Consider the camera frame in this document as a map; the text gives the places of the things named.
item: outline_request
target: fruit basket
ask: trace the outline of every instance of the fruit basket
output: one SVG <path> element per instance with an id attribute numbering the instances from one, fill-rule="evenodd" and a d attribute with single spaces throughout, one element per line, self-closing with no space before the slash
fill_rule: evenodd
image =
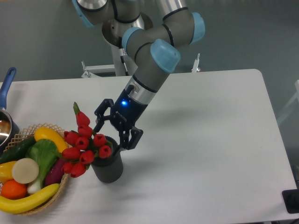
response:
<path id="1" fill-rule="evenodd" d="M 16 134 L 14 136 L 14 138 L 11 139 L 11 141 L 9 142 L 8 146 L 6 147 L 6 149 L 4 150 L 4 152 L 6 152 L 7 150 L 10 150 L 12 147 L 14 147 L 15 145 L 17 145 L 19 142 L 27 139 L 28 137 L 32 137 L 34 136 L 35 131 L 40 128 L 40 127 L 47 127 L 50 128 L 52 130 L 54 130 L 55 132 L 57 132 L 62 138 L 64 137 L 64 130 L 60 127 L 58 127 L 57 125 L 52 125 L 52 124 L 38 124 L 38 125 L 33 125 L 33 126 L 29 126 L 28 128 L 25 128 L 23 130 L 21 130 L 18 134 Z M 42 210 L 44 210 L 45 208 L 49 207 L 50 205 L 52 205 L 57 199 L 58 197 L 61 195 L 62 191 L 64 190 L 67 180 L 68 180 L 69 175 L 68 174 L 64 174 L 61 182 L 59 184 L 59 188 L 58 191 L 48 200 L 46 200 L 46 202 L 40 204 L 39 206 L 30 209 L 26 212 L 21 212 L 21 213 L 16 213 L 16 215 L 32 215 L 32 214 L 36 214 Z M 0 182 L 0 190 L 2 189 L 3 184 Z"/>

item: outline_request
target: saucepan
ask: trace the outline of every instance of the saucepan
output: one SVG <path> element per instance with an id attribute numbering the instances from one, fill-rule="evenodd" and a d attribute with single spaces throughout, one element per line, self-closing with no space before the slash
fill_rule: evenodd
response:
<path id="1" fill-rule="evenodd" d="M 16 69 L 10 68 L 0 89 L 0 155 L 14 135 L 19 132 L 19 127 L 6 112 L 7 93 L 15 74 Z"/>

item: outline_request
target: black vase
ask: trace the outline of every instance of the black vase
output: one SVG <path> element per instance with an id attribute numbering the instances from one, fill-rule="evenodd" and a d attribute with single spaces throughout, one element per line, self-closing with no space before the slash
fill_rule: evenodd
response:
<path id="1" fill-rule="evenodd" d="M 114 150 L 117 149 L 118 144 L 113 138 L 106 136 L 106 139 L 113 144 L 111 147 L 113 154 Z M 100 159 L 99 157 L 94 158 L 91 166 L 97 178 L 104 183 L 112 183 L 116 181 L 118 178 L 120 178 L 123 172 L 120 152 L 117 152 L 116 155 L 106 159 Z"/>

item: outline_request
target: floor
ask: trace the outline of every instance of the floor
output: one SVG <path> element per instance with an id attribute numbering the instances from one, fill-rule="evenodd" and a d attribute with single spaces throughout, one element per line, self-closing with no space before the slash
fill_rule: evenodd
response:
<path id="1" fill-rule="evenodd" d="M 202 71 L 258 69 L 277 116 L 299 79 L 299 0 L 186 2 L 204 18 L 206 35 L 179 49 L 175 72 L 189 72 L 197 53 Z M 154 0 L 140 4 L 154 26 L 162 24 Z M 82 60 L 113 63 L 101 25 L 85 28 L 71 0 L 0 0 L 0 30 L 0 82 L 11 66 L 22 81 L 79 78 Z M 298 115 L 299 104 L 279 127 L 291 165 L 299 165 Z"/>

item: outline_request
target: yellow pepper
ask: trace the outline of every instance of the yellow pepper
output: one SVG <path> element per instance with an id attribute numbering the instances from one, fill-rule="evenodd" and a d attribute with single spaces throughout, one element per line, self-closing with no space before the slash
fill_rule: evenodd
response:
<path id="1" fill-rule="evenodd" d="M 9 180 L 13 179 L 13 175 L 11 170 L 13 169 L 14 164 L 16 161 L 6 162 L 0 164 L 0 182 L 5 183 Z"/>
<path id="2" fill-rule="evenodd" d="M 34 132 L 34 138 L 36 141 L 40 139 L 49 139 L 53 141 L 60 153 L 68 148 L 64 139 L 53 129 L 48 127 L 40 127 Z"/>

